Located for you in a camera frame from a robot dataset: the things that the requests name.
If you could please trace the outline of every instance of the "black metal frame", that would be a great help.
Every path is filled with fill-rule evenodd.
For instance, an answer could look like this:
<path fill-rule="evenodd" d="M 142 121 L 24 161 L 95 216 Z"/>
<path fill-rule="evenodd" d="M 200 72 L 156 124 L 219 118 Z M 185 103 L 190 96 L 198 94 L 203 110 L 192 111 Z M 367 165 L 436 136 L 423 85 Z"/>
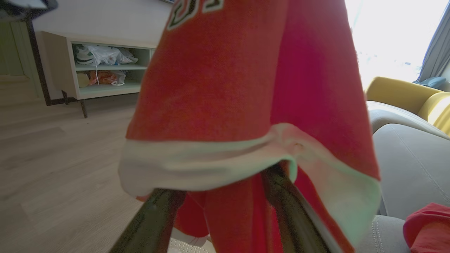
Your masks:
<path fill-rule="evenodd" d="M 275 208 L 285 253 L 332 253 L 305 210 L 309 205 L 279 164 L 262 173 L 264 192 Z M 165 253 L 185 191 L 155 189 L 110 253 Z"/>
<path fill-rule="evenodd" d="M 63 91 L 63 90 L 61 90 L 61 92 L 63 93 L 63 100 L 64 100 L 64 103 L 65 103 L 65 104 L 69 104 L 69 98 L 67 97 L 67 93 L 66 93 L 65 91 Z M 87 111 L 86 111 L 86 105 L 85 105 L 85 103 L 84 103 L 84 99 L 77 100 L 77 101 L 79 101 L 80 104 L 81 104 L 81 110 L 83 111 L 83 116 L 84 116 L 85 118 L 87 118 Z"/>
<path fill-rule="evenodd" d="M 41 0 L 41 3 L 43 3 L 46 8 L 35 9 L 30 6 L 22 7 L 20 5 L 10 3 L 9 1 L 2 1 L 0 4 L 2 11 L 6 12 L 6 14 L 11 18 L 11 21 L 28 22 L 58 7 L 56 0 Z"/>
<path fill-rule="evenodd" d="M 30 38 L 31 49 L 33 51 L 34 63 L 36 65 L 37 74 L 39 76 L 42 93 L 44 94 L 45 104 L 47 106 L 53 105 L 54 103 L 52 103 L 52 99 L 50 98 L 49 89 L 47 87 L 47 81 L 45 80 L 44 69 L 42 67 L 42 61 L 41 61 L 41 55 L 39 54 L 39 48 L 37 46 L 36 33 L 34 32 L 33 21 L 28 20 L 26 22 L 26 24 L 27 24 L 27 30 L 28 30 L 28 37 Z"/>

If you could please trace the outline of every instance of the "plastic bag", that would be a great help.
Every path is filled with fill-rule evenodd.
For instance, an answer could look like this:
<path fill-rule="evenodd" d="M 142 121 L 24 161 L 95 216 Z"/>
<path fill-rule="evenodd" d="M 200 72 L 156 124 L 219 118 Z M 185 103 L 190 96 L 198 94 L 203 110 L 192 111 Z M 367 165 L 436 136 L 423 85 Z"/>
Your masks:
<path fill-rule="evenodd" d="M 121 86 L 125 84 L 126 74 L 121 70 L 111 70 L 111 72 L 116 75 L 117 80 L 113 81 L 111 84 L 114 86 Z"/>
<path fill-rule="evenodd" d="M 120 64 L 134 64 L 138 62 L 138 58 L 135 58 L 132 53 L 130 53 L 127 49 L 119 47 L 120 54 L 117 57 L 117 62 Z"/>
<path fill-rule="evenodd" d="M 126 74 L 120 70 L 101 70 L 89 72 L 89 85 L 93 84 L 111 84 L 122 86 L 125 84 Z"/>
<path fill-rule="evenodd" d="M 81 45 L 76 47 L 76 62 L 96 66 L 101 63 L 117 65 L 120 50 L 115 47 L 101 45 Z"/>
<path fill-rule="evenodd" d="M 125 48 L 77 45 L 75 49 L 76 62 L 83 65 L 96 66 L 102 63 L 106 65 L 133 64 L 139 60 Z"/>
<path fill-rule="evenodd" d="M 91 71 L 89 72 L 89 85 L 93 84 L 112 84 L 117 82 L 117 76 L 109 70 Z"/>

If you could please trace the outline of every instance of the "wooden floor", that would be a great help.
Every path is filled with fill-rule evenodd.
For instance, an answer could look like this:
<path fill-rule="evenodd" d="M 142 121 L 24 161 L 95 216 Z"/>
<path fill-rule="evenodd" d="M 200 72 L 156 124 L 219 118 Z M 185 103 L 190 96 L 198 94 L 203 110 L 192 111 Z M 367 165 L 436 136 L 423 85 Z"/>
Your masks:
<path fill-rule="evenodd" d="M 136 95 L 0 107 L 0 252 L 107 252 L 140 203 L 117 162 Z"/>

